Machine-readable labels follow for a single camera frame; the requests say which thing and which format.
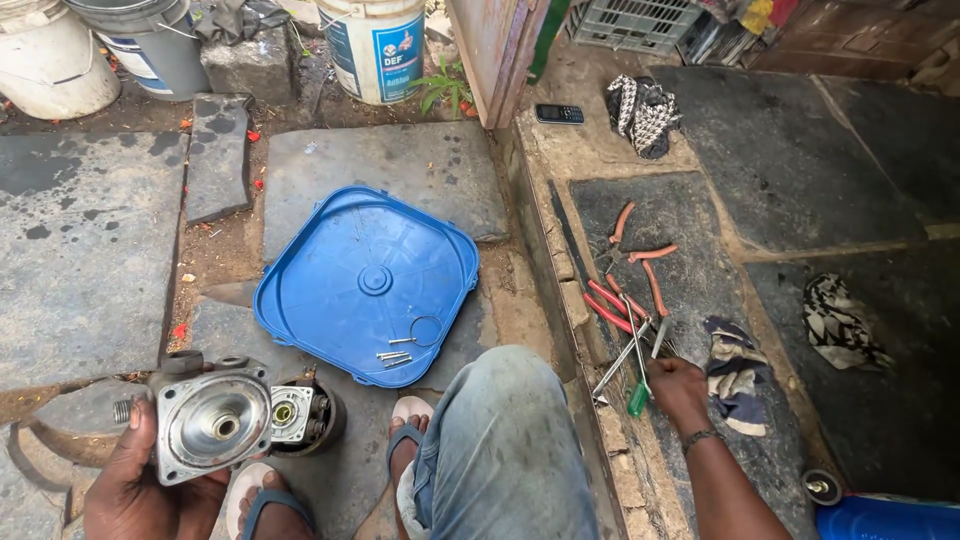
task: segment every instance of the threaded pipe fitting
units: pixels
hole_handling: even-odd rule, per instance
[[[113,402],[113,422],[116,424],[128,423],[131,409],[133,409],[133,400]]]

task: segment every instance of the faded jeans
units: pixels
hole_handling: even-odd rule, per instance
[[[526,347],[496,347],[457,374],[411,468],[430,538],[599,538],[564,389]]]

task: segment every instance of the blue plastic lid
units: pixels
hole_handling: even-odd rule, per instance
[[[480,254],[469,236],[364,185],[314,207],[253,294],[274,341],[295,345],[361,384],[399,388],[426,373],[467,293]],[[417,343],[388,344],[416,337]],[[376,354],[413,360],[385,369]]]

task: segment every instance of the mobile phone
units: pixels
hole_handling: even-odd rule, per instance
[[[544,124],[583,124],[584,112],[573,105],[547,105],[544,103],[534,106],[537,119]]]

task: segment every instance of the wristband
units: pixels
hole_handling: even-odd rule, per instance
[[[690,447],[693,446],[693,443],[699,441],[700,439],[706,439],[707,437],[716,437],[723,440],[723,436],[717,432],[717,430],[699,430],[696,433],[693,433],[686,439],[686,442],[683,443],[682,448],[684,450],[684,455],[690,450]]]

